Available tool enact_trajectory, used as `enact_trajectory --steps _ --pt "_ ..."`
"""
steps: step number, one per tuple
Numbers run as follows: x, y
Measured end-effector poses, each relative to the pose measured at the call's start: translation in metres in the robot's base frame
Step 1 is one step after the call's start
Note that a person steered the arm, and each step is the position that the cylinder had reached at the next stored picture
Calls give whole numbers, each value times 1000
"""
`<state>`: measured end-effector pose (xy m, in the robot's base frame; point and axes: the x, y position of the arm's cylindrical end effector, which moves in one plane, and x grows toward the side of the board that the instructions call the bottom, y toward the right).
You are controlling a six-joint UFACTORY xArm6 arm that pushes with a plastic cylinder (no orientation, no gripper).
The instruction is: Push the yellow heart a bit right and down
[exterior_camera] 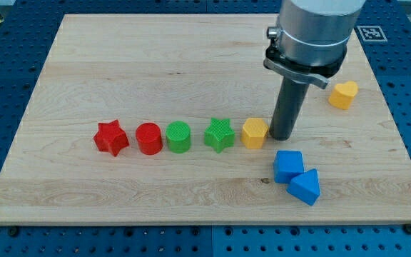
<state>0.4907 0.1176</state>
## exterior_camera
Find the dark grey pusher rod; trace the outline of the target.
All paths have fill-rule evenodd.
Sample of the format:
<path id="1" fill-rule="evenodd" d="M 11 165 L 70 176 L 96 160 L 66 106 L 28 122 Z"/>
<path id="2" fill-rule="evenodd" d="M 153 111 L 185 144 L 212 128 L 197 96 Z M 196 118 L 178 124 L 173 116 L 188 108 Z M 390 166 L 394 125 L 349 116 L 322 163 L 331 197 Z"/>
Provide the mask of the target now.
<path id="1" fill-rule="evenodd" d="M 270 123 L 270 135 L 278 141 L 290 138 L 309 84 L 284 78 Z"/>

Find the black clamp with silver lever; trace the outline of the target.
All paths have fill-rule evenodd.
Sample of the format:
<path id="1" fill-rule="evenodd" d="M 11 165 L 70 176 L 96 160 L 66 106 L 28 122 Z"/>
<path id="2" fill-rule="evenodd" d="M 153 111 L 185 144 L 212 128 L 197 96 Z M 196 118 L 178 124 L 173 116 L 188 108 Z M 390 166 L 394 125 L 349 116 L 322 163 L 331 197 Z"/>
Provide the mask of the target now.
<path id="1" fill-rule="evenodd" d="M 287 79 L 298 83 L 313 84 L 321 89 L 325 89 L 330 83 L 330 78 L 340 70 L 345 59 L 347 49 L 340 57 L 330 64 L 323 66 L 309 66 L 299 64 L 285 58 L 276 47 L 270 45 L 265 50 L 263 65 L 266 69 L 284 76 Z"/>

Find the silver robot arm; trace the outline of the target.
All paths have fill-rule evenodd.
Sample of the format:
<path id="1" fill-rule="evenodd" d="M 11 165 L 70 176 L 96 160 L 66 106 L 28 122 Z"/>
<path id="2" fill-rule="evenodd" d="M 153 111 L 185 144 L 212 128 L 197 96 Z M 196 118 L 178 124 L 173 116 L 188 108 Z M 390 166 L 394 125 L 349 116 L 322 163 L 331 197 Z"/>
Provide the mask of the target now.
<path id="1" fill-rule="evenodd" d="M 269 133 L 290 138 L 310 85 L 326 88 L 342 66 L 365 0 L 283 0 L 263 65 L 282 76 Z"/>

